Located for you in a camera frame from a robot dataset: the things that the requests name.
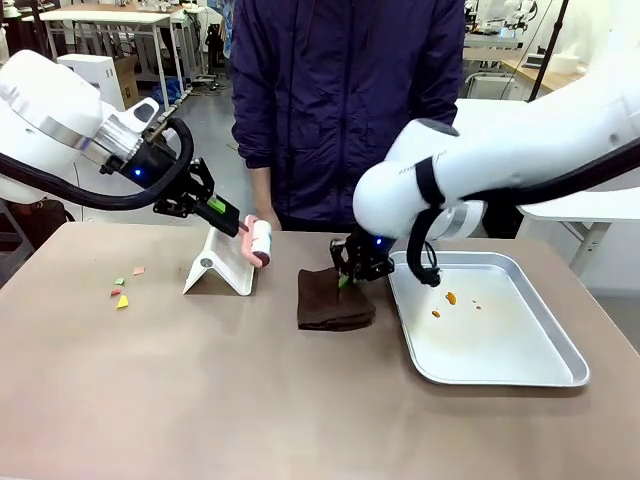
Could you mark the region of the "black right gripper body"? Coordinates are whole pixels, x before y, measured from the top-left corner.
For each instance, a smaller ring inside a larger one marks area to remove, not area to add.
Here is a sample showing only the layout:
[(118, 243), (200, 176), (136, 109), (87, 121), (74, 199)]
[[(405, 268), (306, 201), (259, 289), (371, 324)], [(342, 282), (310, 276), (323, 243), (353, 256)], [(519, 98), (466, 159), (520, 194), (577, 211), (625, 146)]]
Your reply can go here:
[(391, 273), (394, 261), (390, 258), (396, 240), (355, 230), (346, 238), (347, 271), (349, 273)]

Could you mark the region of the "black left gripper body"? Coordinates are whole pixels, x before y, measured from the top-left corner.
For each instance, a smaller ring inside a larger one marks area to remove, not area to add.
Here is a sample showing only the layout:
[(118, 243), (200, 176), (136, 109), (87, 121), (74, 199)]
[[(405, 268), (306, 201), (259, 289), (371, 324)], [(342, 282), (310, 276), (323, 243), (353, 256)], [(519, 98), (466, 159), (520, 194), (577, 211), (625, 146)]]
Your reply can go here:
[(191, 178), (189, 167), (194, 154), (193, 137), (178, 133), (180, 152), (176, 153), (161, 136), (154, 141), (143, 140), (136, 153), (127, 161), (111, 155), (103, 164), (102, 175), (118, 174), (144, 190), (154, 189), (161, 179), (176, 165), (178, 173), (168, 182), (156, 197), (176, 200), (196, 191), (196, 181)]

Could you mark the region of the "person's right hand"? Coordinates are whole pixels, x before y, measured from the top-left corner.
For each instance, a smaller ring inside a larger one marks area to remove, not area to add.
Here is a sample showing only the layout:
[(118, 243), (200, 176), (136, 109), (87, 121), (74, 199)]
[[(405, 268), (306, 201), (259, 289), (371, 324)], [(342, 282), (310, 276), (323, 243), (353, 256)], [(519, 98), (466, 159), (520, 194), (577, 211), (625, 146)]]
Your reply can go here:
[(267, 221), (273, 230), (281, 230), (280, 220), (272, 206), (270, 191), (255, 189), (253, 191), (253, 201), (256, 216), (260, 220)]

